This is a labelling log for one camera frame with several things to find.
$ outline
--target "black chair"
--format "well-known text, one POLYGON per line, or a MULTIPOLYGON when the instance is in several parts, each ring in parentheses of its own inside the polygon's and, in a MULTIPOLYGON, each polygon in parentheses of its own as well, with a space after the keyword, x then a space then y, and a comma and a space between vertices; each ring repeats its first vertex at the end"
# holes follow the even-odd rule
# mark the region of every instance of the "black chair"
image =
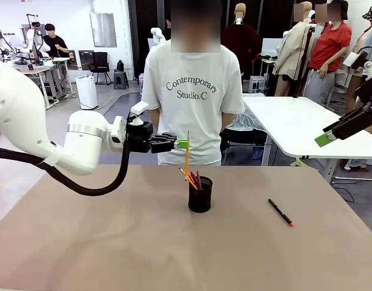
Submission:
POLYGON ((99 82, 99 74, 104 73, 105 81, 107 85, 112 84, 112 80, 108 75, 109 70, 109 63, 108 63, 108 53, 105 52, 94 52, 93 53, 93 63, 89 64, 89 69, 92 72, 92 76, 97 73, 97 81, 96 84, 99 82))
POLYGON ((232 146, 231 142, 235 144, 249 145, 250 147, 262 147, 264 148, 265 141, 267 140, 267 134, 261 130, 248 131, 236 131, 232 129, 225 129, 221 134, 221 152, 225 151, 225 157, 222 165, 224 166, 227 159, 228 149, 232 146))

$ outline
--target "table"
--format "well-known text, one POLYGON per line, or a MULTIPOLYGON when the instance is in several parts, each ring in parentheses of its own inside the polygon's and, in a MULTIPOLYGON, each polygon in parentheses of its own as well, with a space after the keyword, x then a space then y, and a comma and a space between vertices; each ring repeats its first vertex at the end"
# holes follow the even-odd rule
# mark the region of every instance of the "table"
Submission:
POLYGON ((268 133, 262 166, 268 165, 272 139, 287 156, 327 159, 321 174, 329 182, 338 159, 372 159, 372 135, 364 130, 319 147, 314 139, 339 116, 307 98, 245 97, 244 102, 268 133))
POLYGON ((267 64, 267 74, 268 74, 268 71, 270 69, 270 65, 275 64, 276 60, 275 59, 261 59, 260 76, 262 76, 262 74, 263 74, 263 64, 264 63, 267 64))
MULTIPOLYGON (((103 187, 118 169, 74 180, 103 187)), ((372 290, 372 233, 315 170, 198 169, 214 183, 204 214, 188 210, 177 167, 130 166, 116 191, 95 198, 45 175, 0 222, 0 287, 372 290)))
POLYGON ((65 74, 66 74, 66 77, 67 77, 67 81, 69 82, 69 88, 70 88, 70 91, 73 92, 73 89, 72 89, 72 86, 71 86, 71 80, 70 80, 70 77, 69 77, 69 69, 67 67, 67 61, 69 61, 70 58, 53 58, 52 61, 55 63, 55 64, 60 64, 60 63, 64 63, 65 65, 65 74))
POLYGON ((42 91, 43 91, 43 98, 45 101, 45 108, 46 110, 49 108, 52 108, 55 104, 50 104, 48 101, 48 96, 45 88, 45 83, 43 82, 42 73, 49 72, 50 67, 43 67, 43 68, 34 68, 34 70, 29 70, 25 68, 18 69, 19 72, 21 72, 24 75, 35 75, 37 79, 39 79, 39 82, 41 83, 42 91))

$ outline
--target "pen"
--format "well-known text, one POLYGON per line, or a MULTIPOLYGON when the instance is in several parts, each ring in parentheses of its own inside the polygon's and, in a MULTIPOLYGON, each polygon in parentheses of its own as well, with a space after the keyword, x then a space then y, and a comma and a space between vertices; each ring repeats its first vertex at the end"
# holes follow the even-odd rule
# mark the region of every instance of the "pen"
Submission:
POLYGON ((290 225, 290 226, 294 226, 294 223, 288 218, 288 216, 286 214, 283 213, 283 211, 281 211, 278 206, 275 204, 275 202, 272 201, 272 199, 268 199, 268 202, 272 205, 273 208, 275 208, 275 210, 281 215, 281 217, 284 218, 284 220, 286 220, 286 222, 290 225))
POLYGON ((190 177, 183 171, 183 169, 180 167, 179 170, 181 171, 182 174, 186 177, 187 181, 194 187, 194 189, 198 190, 197 186, 191 181, 190 177))
POLYGON ((197 171, 197 184, 198 184, 199 190, 202 190, 201 177, 199 176, 198 171, 197 171))

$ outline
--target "person in black shirt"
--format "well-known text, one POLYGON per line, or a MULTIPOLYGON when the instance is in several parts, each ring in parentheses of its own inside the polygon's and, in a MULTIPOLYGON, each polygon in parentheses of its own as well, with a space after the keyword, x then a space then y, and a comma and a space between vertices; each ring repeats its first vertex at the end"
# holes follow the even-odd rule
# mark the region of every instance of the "person in black shirt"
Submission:
POLYGON ((50 47, 50 51, 47 52, 49 56, 52 58, 69 58, 69 50, 65 41, 55 34, 55 26, 48 23, 45 25, 45 30, 47 35, 43 39, 50 47))
POLYGON ((166 16, 166 28, 162 32, 163 36, 165 37, 166 41, 171 39, 171 15, 166 16))

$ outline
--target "red shirt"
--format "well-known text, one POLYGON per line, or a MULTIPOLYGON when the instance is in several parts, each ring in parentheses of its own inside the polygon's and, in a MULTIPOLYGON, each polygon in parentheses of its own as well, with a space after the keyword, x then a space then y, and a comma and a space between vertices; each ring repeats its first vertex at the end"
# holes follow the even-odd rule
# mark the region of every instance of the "red shirt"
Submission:
POLYGON ((231 50, 239 60, 241 73, 249 72, 252 61, 261 52, 261 39, 252 26, 232 24, 221 35, 221 44, 231 50))
MULTIPOLYGON (((310 68, 320 69, 323 64, 334 56, 343 47, 348 47, 351 39, 351 28, 342 22, 336 30, 331 30, 327 25, 323 34, 318 39, 313 54, 311 55, 310 68)), ((329 65, 329 71, 336 71, 341 64, 341 58, 329 65)))

